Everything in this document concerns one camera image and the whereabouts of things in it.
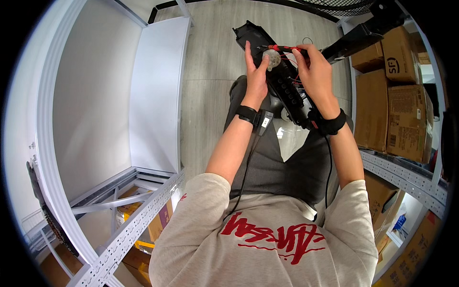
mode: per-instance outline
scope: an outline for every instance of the right hand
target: right hand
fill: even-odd
[[[292,50],[306,93],[311,97],[324,119],[337,118],[340,114],[340,107],[331,88],[331,65],[313,44],[297,47],[307,50],[309,55],[309,59],[304,59],[298,50]]]

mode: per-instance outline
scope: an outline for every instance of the red screwdriver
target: red screwdriver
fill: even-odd
[[[279,45],[261,45],[261,46],[258,46],[257,48],[268,48],[268,49],[272,49],[274,51],[280,51],[280,52],[287,52],[287,53],[291,53],[291,50],[295,49],[295,50],[298,50],[298,52],[301,53],[301,55],[303,55],[303,57],[307,58],[309,57],[308,56],[308,51],[306,51],[305,49],[301,49],[301,48],[298,48],[298,47],[289,47],[289,46],[279,46]]]

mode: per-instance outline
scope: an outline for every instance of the red graphic print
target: red graphic print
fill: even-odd
[[[278,236],[276,238],[274,236],[273,230],[270,228],[256,227],[254,224],[247,223],[247,218],[237,219],[237,217],[241,214],[242,212],[238,212],[231,216],[231,219],[228,221],[225,228],[220,234],[231,235],[233,230],[236,229],[235,235],[237,237],[243,237],[246,234],[253,235],[253,237],[246,239],[245,242],[258,242],[264,239],[266,242],[275,242],[276,248],[238,244],[238,246],[240,247],[252,247],[267,250],[280,250],[285,248],[286,252],[292,252],[296,244],[294,253],[288,255],[279,254],[279,256],[282,257],[293,256],[291,262],[292,265],[298,264],[303,255],[310,251],[325,249],[325,247],[308,249],[308,245],[311,242],[317,243],[325,239],[325,237],[322,234],[317,232],[317,225],[315,224],[301,223],[298,225],[292,225],[287,228],[287,234],[285,234],[285,229],[283,226],[279,227],[277,229]]]

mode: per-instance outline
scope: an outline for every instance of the tiled floor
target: tiled floor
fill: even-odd
[[[262,26],[279,44],[295,46],[310,37],[318,48],[340,38],[336,24],[298,9],[251,0],[210,0],[187,4],[195,26],[190,30],[182,92],[181,160],[186,179],[202,173],[223,132],[229,107],[229,89],[245,74],[243,50],[236,44],[232,28],[250,20]],[[155,21],[182,16],[178,6],[162,9]],[[348,61],[333,65],[333,91],[343,110],[350,114],[351,84]],[[276,120],[281,153],[290,157],[306,139],[307,130]],[[337,188],[336,175],[330,189]],[[316,206],[320,223],[324,203]]]

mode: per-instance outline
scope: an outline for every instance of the person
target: person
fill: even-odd
[[[294,50],[299,77],[325,119],[340,114],[331,65],[313,45],[309,60]],[[348,124],[331,135],[341,191],[312,220],[324,198],[330,162],[325,138],[311,130],[285,163],[272,125],[253,153],[244,193],[253,126],[235,115],[239,105],[269,106],[263,59],[257,69],[246,42],[247,76],[231,88],[225,131],[206,172],[191,179],[151,254],[153,286],[370,286],[378,261],[363,164]]]

